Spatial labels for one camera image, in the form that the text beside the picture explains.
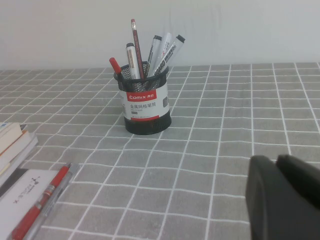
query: red pen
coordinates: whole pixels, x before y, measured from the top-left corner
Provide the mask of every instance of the red pen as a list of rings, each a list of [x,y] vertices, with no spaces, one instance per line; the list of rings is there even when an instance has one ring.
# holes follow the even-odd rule
[[[68,164],[60,168],[59,172],[52,179],[49,186],[44,190],[39,200],[29,209],[29,211],[24,215],[24,217],[19,222],[19,224],[12,231],[11,233],[12,240],[23,240],[29,228],[32,226],[32,224],[40,214],[41,209],[46,204],[46,202],[48,201],[48,199],[50,198],[54,190],[59,186],[64,176],[69,171],[70,166],[71,164]]]
[[[109,62],[111,64],[111,66],[113,67],[115,74],[118,76],[118,79],[120,80],[120,82],[123,82],[124,76],[122,76],[122,74],[121,74],[122,70],[121,70],[121,67],[119,66],[119,64],[117,63],[116,59],[114,57],[111,57],[109,59]]]
[[[131,19],[131,27],[132,27],[132,33],[133,33],[133,40],[134,40],[136,59],[138,60],[140,78],[141,79],[145,79],[144,65],[142,63],[140,45],[139,45],[139,39],[138,39],[138,32],[137,32],[137,29],[136,29],[136,20]]]

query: table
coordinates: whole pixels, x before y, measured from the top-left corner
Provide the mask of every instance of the table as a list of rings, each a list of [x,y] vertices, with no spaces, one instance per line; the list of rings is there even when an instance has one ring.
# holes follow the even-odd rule
[[[171,126],[125,130],[110,68],[0,71],[0,122],[27,123],[24,168],[81,171],[37,240],[248,240],[251,155],[320,167],[320,66],[175,66]]]

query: red label stripe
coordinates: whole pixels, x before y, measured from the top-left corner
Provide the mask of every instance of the red label stripe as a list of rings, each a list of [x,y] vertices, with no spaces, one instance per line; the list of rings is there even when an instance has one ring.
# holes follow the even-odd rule
[[[136,122],[144,122],[144,121],[150,121],[150,120],[155,120],[158,119],[159,115],[157,116],[152,116],[152,117],[147,117],[147,118],[131,118],[132,121],[136,121]]]
[[[129,102],[145,102],[157,98],[156,90],[144,92],[127,92],[126,97]]]

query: white wall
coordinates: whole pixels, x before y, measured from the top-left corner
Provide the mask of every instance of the white wall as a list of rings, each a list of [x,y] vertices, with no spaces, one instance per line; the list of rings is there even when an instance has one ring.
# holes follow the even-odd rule
[[[0,69],[127,64],[155,34],[186,38],[176,65],[320,60],[319,0],[0,0]]]

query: black mesh pen holder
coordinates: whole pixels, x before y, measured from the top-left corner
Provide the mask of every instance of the black mesh pen holder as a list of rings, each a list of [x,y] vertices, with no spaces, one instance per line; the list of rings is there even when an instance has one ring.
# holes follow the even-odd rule
[[[156,76],[146,79],[131,79],[129,65],[121,67],[122,76],[118,82],[125,129],[137,135],[150,135],[167,129],[171,124],[169,111],[167,67]]]

